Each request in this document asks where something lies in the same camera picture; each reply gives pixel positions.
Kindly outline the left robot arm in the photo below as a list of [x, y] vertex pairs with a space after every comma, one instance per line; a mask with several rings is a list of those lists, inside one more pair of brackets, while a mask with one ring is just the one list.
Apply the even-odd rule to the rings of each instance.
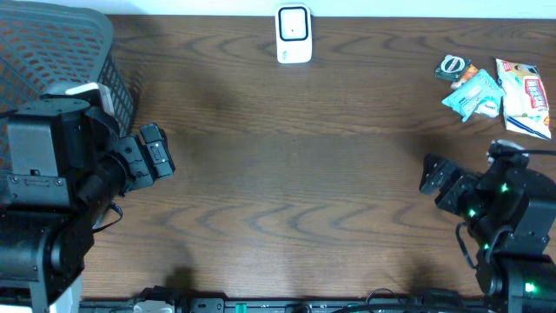
[[1, 208], [1, 309], [74, 312], [84, 258], [115, 198], [175, 172], [154, 123], [124, 135], [106, 87], [87, 83], [5, 113], [12, 170]]

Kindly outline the white blue snack bag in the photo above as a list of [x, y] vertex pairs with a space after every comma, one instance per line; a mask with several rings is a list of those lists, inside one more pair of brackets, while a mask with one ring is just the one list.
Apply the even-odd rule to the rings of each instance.
[[496, 60], [507, 130], [551, 140], [549, 102], [535, 65]]

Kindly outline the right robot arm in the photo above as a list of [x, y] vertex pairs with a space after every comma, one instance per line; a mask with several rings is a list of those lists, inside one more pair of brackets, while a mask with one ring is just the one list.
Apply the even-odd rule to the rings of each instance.
[[494, 154], [484, 173], [435, 154], [424, 158], [420, 193], [460, 216], [479, 245], [471, 263], [494, 312], [553, 312], [555, 262], [545, 253], [555, 221], [554, 181], [516, 151]]

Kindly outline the green white tissue pack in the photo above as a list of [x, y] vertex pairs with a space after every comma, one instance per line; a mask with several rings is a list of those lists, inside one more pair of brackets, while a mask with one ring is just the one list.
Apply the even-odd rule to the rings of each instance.
[[499, 97], [484, 97], [479, 100], [474, 112], [489, 118], [495, 118], [500, 113], [500, 103], [501, 99]]

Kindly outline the teal snack packet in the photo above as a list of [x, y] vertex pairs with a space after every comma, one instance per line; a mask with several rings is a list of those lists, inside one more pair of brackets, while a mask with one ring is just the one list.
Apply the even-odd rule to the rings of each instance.
[[442, 103], [461, 115], [465, 123], [484, 97], [502, 97], [505, 95], [503, 89], [485, 71], [480, 70], [472, 79], [463, 84], [459, 89], [442, 100]]

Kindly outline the orange white tissue pack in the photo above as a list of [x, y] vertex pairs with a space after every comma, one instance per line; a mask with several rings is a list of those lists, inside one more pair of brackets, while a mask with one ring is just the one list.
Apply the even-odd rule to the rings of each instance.
[[451, 89], [452, 90], [459, 89], [463, 84], [467, 83], [470, 79], [472, 79], [479, 71], [480, 70], [477, 69], [474, 65], [470, 64], [467, 70], [465, 71], [465, 73], [461, 76], [461, 78], [458, 81], [451, 83]]

